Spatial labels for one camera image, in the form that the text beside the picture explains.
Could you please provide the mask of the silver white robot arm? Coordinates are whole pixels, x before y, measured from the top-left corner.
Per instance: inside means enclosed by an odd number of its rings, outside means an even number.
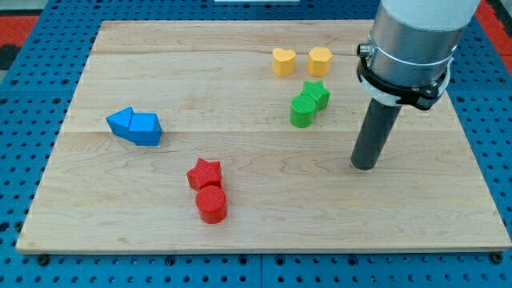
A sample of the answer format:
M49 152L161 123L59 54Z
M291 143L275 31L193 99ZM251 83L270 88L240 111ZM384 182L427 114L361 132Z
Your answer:
M447 69L479 0L381 0L362 59L377 78L422 87Z

